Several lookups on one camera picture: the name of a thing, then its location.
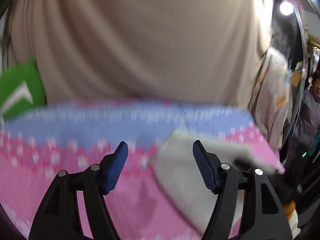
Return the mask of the white knitted sweater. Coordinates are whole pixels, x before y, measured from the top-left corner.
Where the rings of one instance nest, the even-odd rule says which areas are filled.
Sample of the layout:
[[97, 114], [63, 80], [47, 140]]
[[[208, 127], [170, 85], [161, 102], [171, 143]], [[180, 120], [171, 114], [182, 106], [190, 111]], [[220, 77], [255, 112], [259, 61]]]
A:
[[193, 143], [200, 140], [205, 150], [217, 155], [222, 163], [237, 170], [237, 161], [249, 167], [258, 167], [266, 174], [283, 173], [278, 152], [255, 129], [248, 135], [235, 138], [214, 137], [186, 129], [176, 129], [161, 145], [151, 159], [151, 165], [159, 185], [182, 216], [203, 233], [213, 212], [217, 196], [203, 181], [195, 158]]

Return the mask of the pink blue floral bedsheet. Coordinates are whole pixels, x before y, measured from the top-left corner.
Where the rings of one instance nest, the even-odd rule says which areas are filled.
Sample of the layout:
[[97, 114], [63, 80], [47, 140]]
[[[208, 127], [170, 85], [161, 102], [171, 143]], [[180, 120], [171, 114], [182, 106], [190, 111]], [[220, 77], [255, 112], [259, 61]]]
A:
[[217, 105], [118, 100], [39, 107], [1, 129], [1, 206], [24, 237], [39, 204], [61, 170], [80, 172], [114, 152], [129, 156], [116, 188], [105, 197], [122, 239], [198, 239], [169, 203], [149, 163], [176, 129], [249, 146], [263, 163], [281, 168], [252, 116]]

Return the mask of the person in grey jacket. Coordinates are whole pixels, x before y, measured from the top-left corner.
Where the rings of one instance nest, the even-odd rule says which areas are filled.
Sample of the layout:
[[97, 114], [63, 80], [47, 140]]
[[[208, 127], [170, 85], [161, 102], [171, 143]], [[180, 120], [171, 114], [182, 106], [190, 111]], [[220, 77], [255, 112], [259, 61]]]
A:
[[293, 136], [289, 137], [287, 161], [294, 158], [299, 152], [307, 152], [313, 145], [313, 141], [319, 130], [319, 71], [312, 75], [311, 87], [303, 92], [300, 104], [300, 113]]

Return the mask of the green pillow with white chevron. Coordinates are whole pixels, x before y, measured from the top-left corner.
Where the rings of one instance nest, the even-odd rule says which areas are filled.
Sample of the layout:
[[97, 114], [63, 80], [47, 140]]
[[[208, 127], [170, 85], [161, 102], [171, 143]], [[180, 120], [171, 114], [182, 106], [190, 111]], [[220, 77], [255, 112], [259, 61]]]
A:
[[34, 60], [17, 64], [1, 74], [1, 124], [47, 103]]

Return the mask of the beige curtain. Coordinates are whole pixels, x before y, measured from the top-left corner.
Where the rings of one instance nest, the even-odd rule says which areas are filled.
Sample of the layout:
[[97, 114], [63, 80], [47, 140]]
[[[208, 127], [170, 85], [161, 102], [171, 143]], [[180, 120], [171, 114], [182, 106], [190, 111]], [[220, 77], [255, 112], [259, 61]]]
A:
[[36, 61], [49, 103], [163, 98], [246, 108], [274, 0], [14, 0], [10, 63]]

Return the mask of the ceiling lamp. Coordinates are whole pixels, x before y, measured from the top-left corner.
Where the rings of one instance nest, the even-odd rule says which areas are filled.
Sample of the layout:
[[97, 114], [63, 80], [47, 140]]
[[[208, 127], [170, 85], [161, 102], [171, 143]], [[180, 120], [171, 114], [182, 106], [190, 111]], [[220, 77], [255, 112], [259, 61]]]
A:
[[289, 16], [289, 15], [291, 15], [293, 13], [294, 8], [293, 8], [293, 5], [290, 2], [282, 1], [280, 3], [279, 10], [280, 10], [281, 14], [283, 14], [285, 16]]

